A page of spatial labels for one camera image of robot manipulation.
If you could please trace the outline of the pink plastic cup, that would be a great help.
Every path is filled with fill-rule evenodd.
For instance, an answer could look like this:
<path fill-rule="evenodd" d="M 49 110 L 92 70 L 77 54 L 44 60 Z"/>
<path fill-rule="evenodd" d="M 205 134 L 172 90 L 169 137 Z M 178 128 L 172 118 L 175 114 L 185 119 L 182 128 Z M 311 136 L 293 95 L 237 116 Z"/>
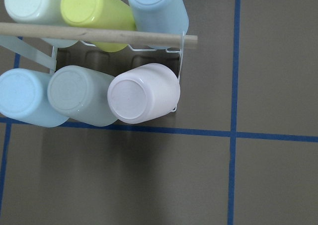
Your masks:
<path fill-rule="evenodd" d="M 113 114 L 129 124 L 170 113 L 179 98 L 177 76 L 167 66 L 158 63 L 146 64 L 116 76 L 107 92 Z"/>

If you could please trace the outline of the grey plastic cup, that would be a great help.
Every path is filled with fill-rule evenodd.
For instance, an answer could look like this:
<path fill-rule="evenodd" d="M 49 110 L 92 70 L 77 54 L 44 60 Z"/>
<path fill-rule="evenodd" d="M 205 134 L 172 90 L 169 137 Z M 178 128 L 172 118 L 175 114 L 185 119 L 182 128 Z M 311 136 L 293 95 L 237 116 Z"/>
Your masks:
<path fill-rule="evenodd" d="M 62 115 L 104 127 L 117 121 L 108 101 L 108 88 L 114 77 L 80 66 L 57 70 L 48 84 L 48 100 Z"/>

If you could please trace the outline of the yellow plastic cup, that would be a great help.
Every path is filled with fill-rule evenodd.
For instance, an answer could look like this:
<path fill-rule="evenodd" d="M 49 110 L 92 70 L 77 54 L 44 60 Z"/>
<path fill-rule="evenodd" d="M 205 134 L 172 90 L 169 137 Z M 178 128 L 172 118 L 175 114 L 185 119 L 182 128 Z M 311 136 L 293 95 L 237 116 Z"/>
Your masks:
<path fill-rule="evenodd" d="M 60 10 L 73 27 L 136 30 L 132 11 L 121 0 L 61 0 Z"/>

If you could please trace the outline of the light blue plastic cup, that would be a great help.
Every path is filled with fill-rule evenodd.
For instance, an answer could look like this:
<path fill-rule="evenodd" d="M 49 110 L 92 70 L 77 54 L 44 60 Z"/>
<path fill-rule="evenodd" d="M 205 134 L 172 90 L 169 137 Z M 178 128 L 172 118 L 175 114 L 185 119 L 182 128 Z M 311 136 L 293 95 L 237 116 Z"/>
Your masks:
<path fill-rule="evenodd" d="M 47 89 L 51 74 L 11 69 L 0 76 L 0 112 L 8 118 L 42 127 L 56 127 L 69 118 L 50 104 Z"/>

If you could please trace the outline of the pale green plastic cup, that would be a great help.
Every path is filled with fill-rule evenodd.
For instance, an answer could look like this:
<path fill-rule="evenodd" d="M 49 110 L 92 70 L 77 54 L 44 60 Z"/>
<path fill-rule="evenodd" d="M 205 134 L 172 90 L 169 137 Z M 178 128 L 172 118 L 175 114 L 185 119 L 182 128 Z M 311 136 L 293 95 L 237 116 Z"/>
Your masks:
<path fill-rule="evenodd" d="M 4 0 L 8 15 L 17 23 L 67 26 L 60 4 L 61 0 Z"/>

